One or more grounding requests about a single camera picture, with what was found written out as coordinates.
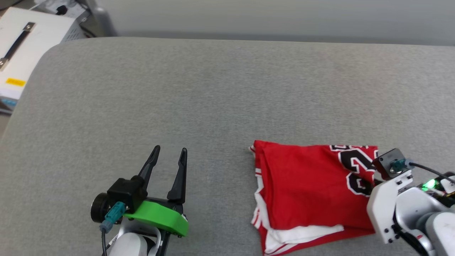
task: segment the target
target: green led light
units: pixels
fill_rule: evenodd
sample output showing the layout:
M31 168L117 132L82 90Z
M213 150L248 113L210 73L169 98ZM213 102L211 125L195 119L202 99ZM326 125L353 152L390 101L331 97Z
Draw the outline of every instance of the green led light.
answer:
M422 186L432 189L436 186L436 180L434 180L434 179L429 180L427 183L423 184Z

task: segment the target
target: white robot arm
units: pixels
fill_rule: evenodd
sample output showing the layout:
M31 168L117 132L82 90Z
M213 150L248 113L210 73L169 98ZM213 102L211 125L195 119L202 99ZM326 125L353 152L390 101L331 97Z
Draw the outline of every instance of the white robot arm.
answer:
M117 237L109 256L156 256L162 246L161 232L138 220L124 219Z
M413 163L394 165L397 160L405 158L393 149L373 161L386 180L373 189L367 205L376 234L383 243L401 237L422 256L455 256L455 206L449 208L455 195L434 188L437 184L444 189L453 174L409 187Z

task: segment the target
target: gray fabric surface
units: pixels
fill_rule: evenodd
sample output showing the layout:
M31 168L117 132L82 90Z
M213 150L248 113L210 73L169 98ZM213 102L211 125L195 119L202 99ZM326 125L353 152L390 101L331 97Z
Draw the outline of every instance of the gray fabric surface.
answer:
M100 255L92 200L136 174L156 144L150 195L165 197L182 147L189 156L190 231L172 238L167 255L261 255L250 225L253 140L398 147L451 170L454 81L453 47L143 38L56 46L0 144L0 255ZM416 182L433 177L414 173ZM292 255L392 254L416 255L374 236Z

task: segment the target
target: white box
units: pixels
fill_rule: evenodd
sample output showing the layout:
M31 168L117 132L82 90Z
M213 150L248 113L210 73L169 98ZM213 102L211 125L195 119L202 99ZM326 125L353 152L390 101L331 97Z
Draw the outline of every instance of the white box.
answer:
M29 22L35 24L33 29L0 70L0 112L12 113L30 74L47 50L62 42L85 38L73 18L11 7L0 18L0 58Z

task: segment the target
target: teal connector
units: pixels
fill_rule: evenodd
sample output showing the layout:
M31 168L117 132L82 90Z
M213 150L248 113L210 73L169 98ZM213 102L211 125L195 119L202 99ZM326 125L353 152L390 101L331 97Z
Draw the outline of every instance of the teal connector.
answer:
M123 216L125 211L125 204L122 202L116 202L115 205L106 214L106 216L104 216L104 221L100 225L100 230L105 230L106 233L109 233L115 222L117 222L117 220Z
M405 172L407 170L414 169L414 166L410 165L410 159L400 159L392 162L390 165L396 173Z

